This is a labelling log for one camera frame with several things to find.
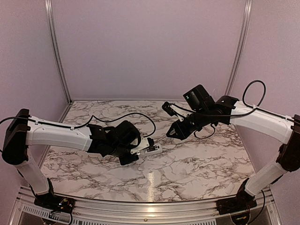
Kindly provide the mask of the AAA battery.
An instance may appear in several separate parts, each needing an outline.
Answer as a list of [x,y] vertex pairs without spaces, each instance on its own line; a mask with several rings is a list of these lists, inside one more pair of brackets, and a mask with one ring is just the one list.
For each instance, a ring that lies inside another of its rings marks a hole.
[[158,146],[151,146],[151,147],[149,147],[148,149],[147,149],[147,151],[148,152],[150,152],[150,151],[156,151],[156,150],[159,150],[159,147]]
[[148,152],[159,152],[159,149],[151,148],[147,150]]

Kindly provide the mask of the white remote control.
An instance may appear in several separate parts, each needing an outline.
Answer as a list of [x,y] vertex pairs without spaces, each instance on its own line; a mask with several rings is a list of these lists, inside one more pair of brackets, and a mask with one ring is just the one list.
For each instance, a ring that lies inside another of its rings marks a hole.
[[140,150],[138,155],[145,157],[145,156],[151,156],[160,153],[162,153],[161,144],[154,144],[153,146],[149,146],[145,149]]

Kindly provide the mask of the white battery cover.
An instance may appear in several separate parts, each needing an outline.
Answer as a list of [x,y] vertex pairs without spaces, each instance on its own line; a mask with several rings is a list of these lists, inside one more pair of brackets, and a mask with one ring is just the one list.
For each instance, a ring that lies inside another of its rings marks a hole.
[[227,188],[225,189],[225,192],[226,192],[228,195],[230,195],[230,194],[233,192],[234,188],[235,188],[235,185],[234,185],[233,183],[230,183],[230,184],[227,186]]

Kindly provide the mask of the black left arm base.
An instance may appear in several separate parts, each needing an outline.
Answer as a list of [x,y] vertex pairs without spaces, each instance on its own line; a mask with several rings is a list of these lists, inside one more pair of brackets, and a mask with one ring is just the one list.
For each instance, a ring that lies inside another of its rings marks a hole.
[[34,204],[43,208],[50,209],[52,210],[52,213],[65,212],[71,214],[75,205],[75,199],[66,196],[56,195],[54,193],[53,185],[50,179],[48,178],[47,180],[49,190],[46,194],[38,195],[31,188],[32,193],[35,196]]

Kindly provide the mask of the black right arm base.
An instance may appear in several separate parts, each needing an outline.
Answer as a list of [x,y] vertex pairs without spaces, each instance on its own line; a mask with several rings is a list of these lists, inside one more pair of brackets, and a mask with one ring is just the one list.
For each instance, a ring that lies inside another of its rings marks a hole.
[[217,211],[220,215],[239,212],[242,210],[249,210],[250,208],[257,206],[255,197],[245,191],[248,180],[249,178],[242,182],[235,197],[216,201]]

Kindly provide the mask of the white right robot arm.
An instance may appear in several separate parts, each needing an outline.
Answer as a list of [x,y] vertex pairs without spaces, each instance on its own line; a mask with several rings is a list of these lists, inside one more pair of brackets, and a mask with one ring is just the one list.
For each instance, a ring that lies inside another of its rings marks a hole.
[[197,85],[183,97],[190,106],[189,110],[168,102],[162,105],[170,116],[178,117],[166,133],[169,138],[185,140],[204,126],[222,123],[249,128],[282,144],[279,155],[271,163],[243,182],[232,200],[235,209],[244,209],[266,186],[276,182],[285,173],[300,168],[299,115],[279,115],[227,95],[214,101],[202,85]]

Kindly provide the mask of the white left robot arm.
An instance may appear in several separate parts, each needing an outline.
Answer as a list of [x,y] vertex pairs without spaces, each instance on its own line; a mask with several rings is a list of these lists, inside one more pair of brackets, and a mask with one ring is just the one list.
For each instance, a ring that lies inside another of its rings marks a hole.
[[28,109],[21,109],[15,117],[5,118],[2,122],[7,120],[11,123],[6,130],[2,158],[15,166],[33,192],[40,195],[42,203],[50,209],[59,205],[59,198],[51,192],[50,182],[27,152],[29,146],[58,146],[99,153],[103,157],[130,158],[131,150],[142,142],[140,132],[127,120],[116,127],[90,123],[75,127],[32,117]]

